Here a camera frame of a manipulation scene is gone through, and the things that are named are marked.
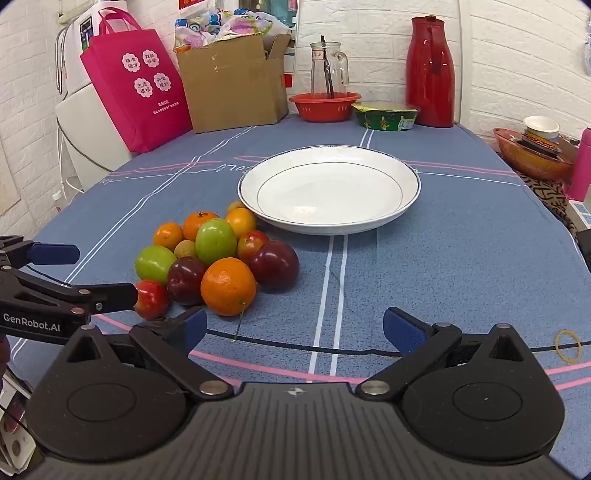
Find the small tan longan fruit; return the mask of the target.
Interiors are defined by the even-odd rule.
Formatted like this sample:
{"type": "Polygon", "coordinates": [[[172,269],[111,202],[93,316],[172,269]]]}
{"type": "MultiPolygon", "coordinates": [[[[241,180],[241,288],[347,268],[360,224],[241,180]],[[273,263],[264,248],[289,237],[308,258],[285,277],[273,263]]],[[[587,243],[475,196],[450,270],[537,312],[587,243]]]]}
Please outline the small tan longan fruit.
{"type": "Polygon", "coordinates": [[[195,250],[195,243],[188,239],[181,240],[175,246],[173,253],[177,258],[197,258],[197,250],[195,250]]]}

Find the red thermos jug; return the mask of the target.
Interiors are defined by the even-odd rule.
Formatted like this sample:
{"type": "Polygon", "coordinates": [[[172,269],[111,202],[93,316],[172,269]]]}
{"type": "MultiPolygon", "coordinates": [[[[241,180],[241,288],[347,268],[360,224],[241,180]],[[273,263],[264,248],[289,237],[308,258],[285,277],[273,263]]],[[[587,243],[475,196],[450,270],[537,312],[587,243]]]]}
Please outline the red thermos jug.
{"type": "Polygon", "coordinates": [[[406,102],[419,109],[416,123],[450,128],[455,117],[455,70],[445,22],[414,17],[406,60],[406,102]]]}

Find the large orange with stem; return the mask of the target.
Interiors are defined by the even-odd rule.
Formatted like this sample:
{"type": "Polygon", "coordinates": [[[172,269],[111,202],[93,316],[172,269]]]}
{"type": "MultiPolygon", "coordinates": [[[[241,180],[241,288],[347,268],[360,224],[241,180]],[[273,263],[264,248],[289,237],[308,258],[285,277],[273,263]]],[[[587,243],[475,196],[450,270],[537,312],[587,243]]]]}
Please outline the large orange with stem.
{"type": "Polygon", "coordinates": [[[256,278],[242,260],[222,258],[205,271],[200,293],[205,305],[215,314],[239,316],[256,299],[256,278]]]}

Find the white appliance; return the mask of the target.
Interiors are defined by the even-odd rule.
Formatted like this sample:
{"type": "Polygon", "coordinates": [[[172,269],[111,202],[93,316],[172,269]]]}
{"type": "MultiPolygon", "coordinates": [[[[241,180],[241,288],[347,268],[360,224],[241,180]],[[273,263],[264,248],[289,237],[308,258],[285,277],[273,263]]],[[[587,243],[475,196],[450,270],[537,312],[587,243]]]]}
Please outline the white appliance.
{"type": "Polygon", "coordinates": [[[124,1],[88,1],[60,17],[56,37],[58,148],[75,170],[74,186],[86,191],[133,158],[107,114],[82,64],[81,54],[99,33],[101,15],[124,1]]]}

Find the small orange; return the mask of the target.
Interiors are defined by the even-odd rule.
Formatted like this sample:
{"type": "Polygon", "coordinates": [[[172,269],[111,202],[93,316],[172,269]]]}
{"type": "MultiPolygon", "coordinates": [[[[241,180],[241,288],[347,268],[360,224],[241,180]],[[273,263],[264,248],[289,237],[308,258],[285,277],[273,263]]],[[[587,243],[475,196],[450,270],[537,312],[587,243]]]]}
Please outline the small orange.
{"type": "Polygon", "coordinates": [[[175,222],[160,225],[153,235],[152,242],[156,246],[162,246],[174,251],[176,246],[184,239],[182,227],[175,222]]]}

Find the orange with black mark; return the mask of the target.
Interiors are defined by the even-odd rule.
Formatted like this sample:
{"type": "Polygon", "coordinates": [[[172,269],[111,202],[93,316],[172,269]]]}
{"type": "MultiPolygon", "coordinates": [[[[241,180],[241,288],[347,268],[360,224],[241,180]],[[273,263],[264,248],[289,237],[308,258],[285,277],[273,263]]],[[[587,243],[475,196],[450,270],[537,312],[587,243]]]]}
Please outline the orange with black mark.
{"type": "Polygon", "coordinates": [[[195,241],[202,224],[208,220],[217,218],[211,211],[197,211],[188,215],[182,225],[183,236],[186,240],[195,241]]]}

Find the small red apple front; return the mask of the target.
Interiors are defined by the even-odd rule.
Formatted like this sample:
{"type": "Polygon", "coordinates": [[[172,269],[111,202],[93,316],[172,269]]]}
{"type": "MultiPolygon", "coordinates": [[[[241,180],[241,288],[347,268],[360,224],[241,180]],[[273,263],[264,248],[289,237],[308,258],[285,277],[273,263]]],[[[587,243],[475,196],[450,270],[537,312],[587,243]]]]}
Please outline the small red apple front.
{"type": "Polygon", "coordinates": [[[170,308],[170,299],[164,285],[153,280],[135,283],[137,301],[135,312],[144,320],[152,321],[163,317],[170,308]]]}

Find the red yellow apple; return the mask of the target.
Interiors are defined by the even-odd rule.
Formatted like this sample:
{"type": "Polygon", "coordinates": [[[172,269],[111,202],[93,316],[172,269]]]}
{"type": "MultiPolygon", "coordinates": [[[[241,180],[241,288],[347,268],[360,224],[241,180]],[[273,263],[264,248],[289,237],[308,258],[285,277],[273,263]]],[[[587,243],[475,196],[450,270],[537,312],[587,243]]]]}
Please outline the red yellow apple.
{"type": "Polygon", "coordinates": [[[269,236],[260,230],[250,230],[245,232],[238,238],[238,248],[236,248],[236,254],[238,258],[245,264],[249,264],[250,261],[256,256],[263,245],[269,241],[269,236]]]}

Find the pink tote bag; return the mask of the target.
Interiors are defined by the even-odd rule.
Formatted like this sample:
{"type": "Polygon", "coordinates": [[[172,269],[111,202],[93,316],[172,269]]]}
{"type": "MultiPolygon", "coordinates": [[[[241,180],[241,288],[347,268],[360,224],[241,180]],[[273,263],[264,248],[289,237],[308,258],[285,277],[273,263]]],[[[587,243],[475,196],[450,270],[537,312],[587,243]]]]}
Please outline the pink tote bag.
{"type": "Polygon", "coordinates": [[[128,151],[146,153],[189,132],[183,84],[157,32],[116,7],[99,15],[81,61],[128,151]]]}

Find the green apple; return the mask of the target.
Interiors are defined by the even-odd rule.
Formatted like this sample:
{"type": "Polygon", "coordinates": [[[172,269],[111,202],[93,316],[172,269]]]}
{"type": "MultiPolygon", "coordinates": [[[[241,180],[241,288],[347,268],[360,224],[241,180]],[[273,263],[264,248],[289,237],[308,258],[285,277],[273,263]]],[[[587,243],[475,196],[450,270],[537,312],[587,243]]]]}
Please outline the green apple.
{"type": "Polygon", "coordinates": [[[206,265],[211,265],[222,258],[233,257],[237,245],[235,232],[222,218],[213,218],[204,222],[195,238],[197,257],[206,265]]]}
{"type": "Polygon", "coordinates": [[[135,273],[140,280],[151,280],[165,285],[170,267],[177,257],[166,247],[150,245],[143,248],[134,261],[135,273]]]}

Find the white plate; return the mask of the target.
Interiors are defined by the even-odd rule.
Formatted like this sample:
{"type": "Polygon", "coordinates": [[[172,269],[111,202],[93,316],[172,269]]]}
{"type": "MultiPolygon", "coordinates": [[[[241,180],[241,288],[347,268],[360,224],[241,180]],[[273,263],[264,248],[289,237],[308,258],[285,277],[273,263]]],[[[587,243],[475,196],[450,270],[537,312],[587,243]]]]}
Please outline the white plate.
{"type": "Polygon", "coordinates": [[[367,148],[328,145],[280,153],[238,182],[238,198],[270,225],[294,233],[363,233],[401,217],[418,200],[418,173],[367,148]]]}

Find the white cup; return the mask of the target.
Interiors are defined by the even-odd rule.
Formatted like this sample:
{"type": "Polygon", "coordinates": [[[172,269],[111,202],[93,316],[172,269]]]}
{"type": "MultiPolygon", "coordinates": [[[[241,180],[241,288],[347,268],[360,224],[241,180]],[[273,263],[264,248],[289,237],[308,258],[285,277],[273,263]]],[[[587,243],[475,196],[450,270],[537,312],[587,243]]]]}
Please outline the white cup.
{"type": "Polygon", "coordinates": [[[524,119],[524,125],[526,132],[548,141],[557,142],[560,125],[553,119],[541,115],[532,115],[524,119]]]}

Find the floral cloth bundle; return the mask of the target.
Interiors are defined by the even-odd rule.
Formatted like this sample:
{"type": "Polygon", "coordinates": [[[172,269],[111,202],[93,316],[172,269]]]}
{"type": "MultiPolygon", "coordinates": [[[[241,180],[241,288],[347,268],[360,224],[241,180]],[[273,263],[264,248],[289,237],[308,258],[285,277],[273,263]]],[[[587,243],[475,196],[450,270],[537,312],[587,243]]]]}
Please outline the floral cloth bundle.
{"type": "Polygon", "coordinates": [[[270,45],[277,35],[288,33],[290,28],[266,12],[247,9],[204,10],[175,21],[173,50],[183,52],[243,36],[260,36],[263,37],[263,43],[270,45]]]}

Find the red plastic basket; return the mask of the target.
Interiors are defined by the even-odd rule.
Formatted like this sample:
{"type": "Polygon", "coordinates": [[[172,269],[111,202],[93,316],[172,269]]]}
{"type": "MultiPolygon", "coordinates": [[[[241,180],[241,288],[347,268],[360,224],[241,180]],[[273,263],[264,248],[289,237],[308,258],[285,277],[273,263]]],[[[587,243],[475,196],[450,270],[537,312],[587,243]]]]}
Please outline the red plastic basket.
{"type": "Polygon", "coordinates": [[[335,93],[330,98],[326,94],[301,93],[290,97],[301,119],[311,123],[335,123],[349,120],[353,104],[359,101],[359,93],[335,93]]]}

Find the dark red plum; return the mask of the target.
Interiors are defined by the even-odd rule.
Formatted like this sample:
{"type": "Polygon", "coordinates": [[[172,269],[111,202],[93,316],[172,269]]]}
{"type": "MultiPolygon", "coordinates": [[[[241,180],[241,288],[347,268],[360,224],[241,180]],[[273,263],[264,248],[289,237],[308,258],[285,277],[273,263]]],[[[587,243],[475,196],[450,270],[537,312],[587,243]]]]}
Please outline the dark red plum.
{"type": "Polygon", "coordinates": [[[183,306],[201,305],[200,285],[207,270],[201,260],[193,257],[178,258],[169,268],[166,289],[169,297],[183,306]]]}
{"type": "Polygon", "coordinates": [[[249,261],[249,268],[263,290],[280,292],[296,285],[300,260],[286,242],[270,240],[249,261]]]}

